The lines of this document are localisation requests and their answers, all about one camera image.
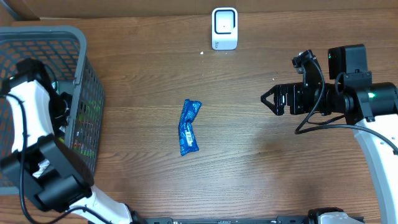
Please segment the blue snack packet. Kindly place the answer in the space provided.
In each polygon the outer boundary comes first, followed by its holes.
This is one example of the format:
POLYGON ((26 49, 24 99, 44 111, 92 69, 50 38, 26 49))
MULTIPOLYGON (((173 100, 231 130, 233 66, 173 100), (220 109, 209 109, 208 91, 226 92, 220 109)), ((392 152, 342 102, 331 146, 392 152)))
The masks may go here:
POLYGON ((194 122, 201 106, 202 103, 200 101, 192 101, 189 99, 184 101, 180 115, 180 122, 178 124, 180 154, 182 156, 199 150, 192 123, 194 122))

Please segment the green snack bag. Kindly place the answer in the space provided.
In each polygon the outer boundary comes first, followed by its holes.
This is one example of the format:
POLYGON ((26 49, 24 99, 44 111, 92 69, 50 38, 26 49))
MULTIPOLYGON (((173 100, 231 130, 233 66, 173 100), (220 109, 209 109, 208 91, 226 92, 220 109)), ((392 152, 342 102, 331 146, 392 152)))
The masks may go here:
POLYGON ((93 115, 90 107, 80 101, 78 112, 78 130, 75 133, 75 149, 82 155, 93 159, 95 157, 95 132, 93 124, 93 115))

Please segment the white cosmetic tube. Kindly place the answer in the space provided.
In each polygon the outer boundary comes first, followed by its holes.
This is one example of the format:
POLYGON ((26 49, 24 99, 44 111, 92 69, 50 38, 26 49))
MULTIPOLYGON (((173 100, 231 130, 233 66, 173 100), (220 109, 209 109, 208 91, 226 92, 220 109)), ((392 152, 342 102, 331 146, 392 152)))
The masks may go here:
POLYGON ((47 159, 44 159, 39 163, 38 171, 34 172, 32 175, 38 179, 46 170, 46 168, 50 165, 50 162, 47 159))

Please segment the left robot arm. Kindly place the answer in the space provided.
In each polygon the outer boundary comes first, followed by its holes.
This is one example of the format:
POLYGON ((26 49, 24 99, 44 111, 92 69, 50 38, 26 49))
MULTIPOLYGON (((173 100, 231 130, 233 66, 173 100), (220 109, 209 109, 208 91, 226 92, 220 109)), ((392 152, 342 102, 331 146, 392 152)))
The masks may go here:
POLYGON ((16 68, 2 82, 1 96, 12 108, 14 143, 1 171, 18 186, 26 219, 36 222, 26 207, 30 200, 43 212, 59 212, 56 222, 74 213, 88 223, 143 223, 126 204, 97 188, 86 163, 57 136, 70 104, 53 88, 45 65, 27 58, 16 68))

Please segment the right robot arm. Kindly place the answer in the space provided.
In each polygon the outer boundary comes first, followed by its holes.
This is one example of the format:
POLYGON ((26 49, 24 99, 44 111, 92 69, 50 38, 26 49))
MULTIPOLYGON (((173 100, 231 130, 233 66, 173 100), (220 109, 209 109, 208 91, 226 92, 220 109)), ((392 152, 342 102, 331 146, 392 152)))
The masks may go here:
POLYGON ((273 86, 261 102, 277 116, 285 106, 290 114, 305 114, 296 134, 353 130, 368 164, 381 221, 397 223, 397 87, 373 83, 363 44, 328 50, 331 83, 311 50, 293 57, 292 65, 303 80, 273 86))

